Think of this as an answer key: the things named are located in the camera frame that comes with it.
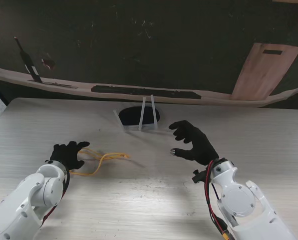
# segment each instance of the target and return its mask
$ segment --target white wooden table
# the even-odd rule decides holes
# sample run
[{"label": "white wooden table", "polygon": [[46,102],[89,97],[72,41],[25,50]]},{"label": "white wooden table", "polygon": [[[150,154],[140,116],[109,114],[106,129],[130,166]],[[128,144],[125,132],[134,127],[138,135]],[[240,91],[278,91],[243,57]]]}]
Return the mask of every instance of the white wooden table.
[{"label": "white wooden table", "polygon": [[222,239],[203,185],[191,181],[204,167],[169,155],[190,147],[167,128],[183,119],[234,162],[240,183],[262,188],[298,238],[298,110],[156,104],[157,131],[124,132],[113,110],[134,105],[141,104],[16,99],[7,107],[0,117],[0,200],[49,159],[54,144],[84,140],[94,150],[131,155],[104,162],[93,177],[73,175],[36,240]]}]

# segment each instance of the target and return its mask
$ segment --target yellow string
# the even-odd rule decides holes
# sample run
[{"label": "yellow string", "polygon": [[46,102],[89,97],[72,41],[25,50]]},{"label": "yellow string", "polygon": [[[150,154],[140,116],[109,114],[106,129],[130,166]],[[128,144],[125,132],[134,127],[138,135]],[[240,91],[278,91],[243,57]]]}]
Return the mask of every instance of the yellow string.
[{"label": "yellow string", "polygon": [[81,153],[81,154],[87,154],[87,155],[89,155],[89,156],[92,156],[92,157],[94,157],[95,159],[97,159],[97,160],[99,160],[99,165],[98,165],[98,167],[97,167],[97,169],[94,171],[94,172],[92,172],[92,173],[82,173],[82,172],[72,172],[72,171],[70,171],[70,173],[71,174],[74,174],[74,175],[79,175],[79,176],[91,176],[91,175],[94,175],[94,174],[96,174],[97,173],[97,171],[99,170],[99,168],[101,167],[101,164],[102,164],[102,161],[103,160],[108,160],[108,159],[116,159],[116,158],[129,158],[130,156],[128,155],[128,154],[125,154],[125,153],[120,153],[120,152],[110,152],[110,153],[106,153],[105,155],[102,155],[102,154],[100,154],[99,152],[96,152],[96,151],[93,151],[93,150],[91,150],[91,149],[89,149],[89,148],[84,148],[84,150],[88,150],[88,151],[90,151],[90,152],[92,152],[92,153],[95,153],[95,154],[98,154],[98,155],[100,155],[101,156],[101,158],[100,157],[98,157],[98,156],[96,156],[96,155],[94,155],[94,154],[92,154],[92,153],[89,153],[89,152],[86,152],[86,151],[80,151],[79,153]]}]

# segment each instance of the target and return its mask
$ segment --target black glove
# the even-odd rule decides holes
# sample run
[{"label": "black glove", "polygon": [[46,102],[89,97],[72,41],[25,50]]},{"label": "black glove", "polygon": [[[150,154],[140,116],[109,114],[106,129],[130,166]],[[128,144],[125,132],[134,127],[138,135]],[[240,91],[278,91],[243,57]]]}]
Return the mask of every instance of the black glove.
[{"label": "black glove", "polygon": [[84,161],[78,161],[78,152],[89,145],[90,143],[87,141],[78,144],[71,141],[67,146],[65,144],[56,144],[53,146],[50,160],[62,163],[68,170],[79,169],[83,166]]},{"label": "black glove", "polygon": [[195,160],[202,165],[208,165],[210,161],[219,158],[207,136],[188,121],[177,121],[171,124],[169,129],[176,129],[173,133],[176,136],[175,140],[181,141],[184,139],[185,144],[192,142],[193,145],[191,150],[173,148],[170,151],[171,154],[187,160]]}]

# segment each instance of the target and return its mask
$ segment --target robotic hand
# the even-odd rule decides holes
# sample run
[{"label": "robotic hand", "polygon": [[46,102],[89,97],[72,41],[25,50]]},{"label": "robotic hand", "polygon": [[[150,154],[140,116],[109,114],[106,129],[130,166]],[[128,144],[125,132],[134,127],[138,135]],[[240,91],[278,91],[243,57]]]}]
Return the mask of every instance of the robotic hand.
[{"label": "robotic hand", "polygon": [[50,160],[27,176],[0,203],[0,240],[32,240],[68,188],[69,170],[84,164],[78,152],[88,142],[55,145]]},{"label": "robotic hand", "polygon": [[[224,239],[234,239],[227,230],[228,225],[226,223],[228,223],[237,240],[296,240],[293,233],[283,223],[254,182],[247,181],[245,185],[235,182],[234,176],[237,168],[227,159],[219,159],[204,133],[186,120],[171,124],[169,129],[176,129],[173,133],[176,140],[184,139],[185,144],[192,142],[193,145],[191,150],[173,148],[170,151],[171,154],[187,160],[195,160],[202,165],[208,165],[205,171],[195,170],[193,172],[195,176],[192,180],[195,183],[204,182],[211,219]],[[217,217],[212,210],[209,183],[218,184],[222,187],[221,198],[218,198],[217,204],[226,223]],[[262,205],[262,213],[245,224],[238,224],[236,217],[244,218],[251,215],[255,209],[256,199]]]}]

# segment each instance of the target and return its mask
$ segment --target white plastic casing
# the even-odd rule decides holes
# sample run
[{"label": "white plastic casing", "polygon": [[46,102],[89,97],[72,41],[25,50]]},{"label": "white plastic casing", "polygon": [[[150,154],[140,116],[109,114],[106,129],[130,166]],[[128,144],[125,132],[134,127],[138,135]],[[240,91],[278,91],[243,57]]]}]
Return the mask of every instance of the white plastic casing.
[{"label": "white plastic casing", "polygon": [[[237,168],[230,161],[212,170],[211,183],[219,184],[223,192],[218,207],[237,240],[296,240],[272,208],[261,189],[252,181],[246,185],[235,182]],[[247,223],[239,225],[235,217],[246,217],[255,208],[255,198],[262,205],[262,213]]]},{"label": "white plastic casing", "polygon": [[51,164],[26,177],[0,203],[0,240],[32,240],[43,217],[61,200],[63,180],[63,170]]}]

